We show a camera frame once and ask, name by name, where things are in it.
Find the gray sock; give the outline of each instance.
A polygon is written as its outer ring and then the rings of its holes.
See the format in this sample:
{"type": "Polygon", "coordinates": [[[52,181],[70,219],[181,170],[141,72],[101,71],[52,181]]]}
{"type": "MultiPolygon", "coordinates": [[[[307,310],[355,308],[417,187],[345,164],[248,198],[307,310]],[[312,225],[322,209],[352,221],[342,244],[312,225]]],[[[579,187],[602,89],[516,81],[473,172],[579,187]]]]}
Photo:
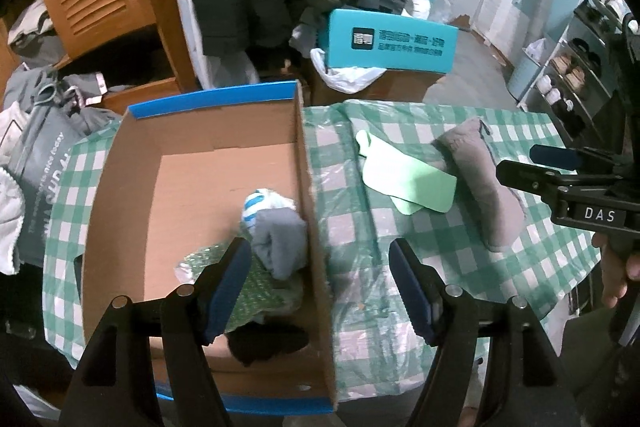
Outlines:
{"type": "Polygon", "coordinates": [[[495,163],[482,138],[479,118],[471,118],[438,138],[451,151],[482,215],[482,236],[493,252],[507,250],[524,227],[525,213],[513,192],[495,177],[495,163]]]}
{"type": "Polygon", "coordinates": [[[306,266],[306,223],[291,208],[259,210],[251,247],[274,279],[287,280],[306,266]]]}

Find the teal box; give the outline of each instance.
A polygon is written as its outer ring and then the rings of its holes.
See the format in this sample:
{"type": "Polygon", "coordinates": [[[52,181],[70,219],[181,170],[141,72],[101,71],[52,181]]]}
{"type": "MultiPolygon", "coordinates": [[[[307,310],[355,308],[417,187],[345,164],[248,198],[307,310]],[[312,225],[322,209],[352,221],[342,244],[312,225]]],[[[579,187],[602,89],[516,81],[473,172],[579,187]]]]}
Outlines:
{"type": "Polygon", "coordinates": [[[458,29],[413,17],[338,9],[320,33],[329,68],[387,68],[449,73],[458,29]]]}

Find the green bubble wrap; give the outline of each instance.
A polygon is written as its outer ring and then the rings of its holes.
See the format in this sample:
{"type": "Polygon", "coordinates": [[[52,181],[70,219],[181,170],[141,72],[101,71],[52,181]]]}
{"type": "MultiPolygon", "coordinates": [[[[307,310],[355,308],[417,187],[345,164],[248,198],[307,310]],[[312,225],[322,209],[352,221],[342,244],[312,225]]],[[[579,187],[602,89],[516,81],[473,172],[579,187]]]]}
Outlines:
{"type": "MultiPolygon", "coordinates": [[[[251,241],[251,235],[245,227],[241,227],[238,237],[251,241]]],[[[176,268],[178,279],[181,282],[196,280],[207,266],[222,259],[230,243],[231,240],[190,253],[176,268]]],[[[249,274],[226,324],[225,333],[247,324],[260,314],[291,314],[300,307],[302,294],[302,279],[299,275],[295,274],[289,281],[276,281],[253,255],[249,274]]]]}

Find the white towel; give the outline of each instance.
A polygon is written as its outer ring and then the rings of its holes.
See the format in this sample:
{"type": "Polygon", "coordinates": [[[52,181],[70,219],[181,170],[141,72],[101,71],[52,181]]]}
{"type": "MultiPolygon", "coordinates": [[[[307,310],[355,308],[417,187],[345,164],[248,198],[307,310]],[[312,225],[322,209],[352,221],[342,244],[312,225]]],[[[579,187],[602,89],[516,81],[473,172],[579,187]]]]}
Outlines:
{"type": "Polygon", "coordinates": [[[29,115],[20,109],[18,102],[12,103],[0,112],[0,166],[9,163],[11,151],[18,143],[28,121],[29,115]]]}
{"type": "Polygon", "coordinates": [[[20,259],[15,248],[24,221],[24,196],[17,182],[0,167],[0,272],[15,275],[20,259]]]}

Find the gray clothing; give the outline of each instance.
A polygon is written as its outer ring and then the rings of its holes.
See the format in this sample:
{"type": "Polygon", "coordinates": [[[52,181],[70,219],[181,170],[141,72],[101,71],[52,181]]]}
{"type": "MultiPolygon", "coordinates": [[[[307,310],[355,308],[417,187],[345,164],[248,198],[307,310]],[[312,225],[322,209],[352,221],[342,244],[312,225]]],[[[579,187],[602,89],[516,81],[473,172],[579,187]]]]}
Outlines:
{"type": "Polygon", "coordinates": [[[57,64],[66,54],[44,0],[35,0],[20,14],[9,31],[8,44],[30,68],[57,64]]]}
{"type": "Polygon", "coordinates": [[[495,177],[495,163],[481,134],[482,121],[470,118],[438,138],[452,153],[482,214],[482,238],[488,250],[507,250],[524,227],[525,213],[510,188],[495,177]]]}
{"type": "Polygon", "coordinates": [[[286,281],[306,266],[306,223],[291,208],[259,210],[251,248],[274,279],[286,281]]]}
{"type": "Polygon", "coordinates": [[[51,207],[68,161],[68,150],[120,118],[108,109],[84,105],[90,93],[81,86],[92,90],[96,84],[95,74],[60,80],[53,68],[24,67],[18,68],[7,82],[4,107],[18,102],[21,110],[30,115],[7,165],[24,195],[24,224],[17,241],[22,263],[43,266],[51,207]]]}

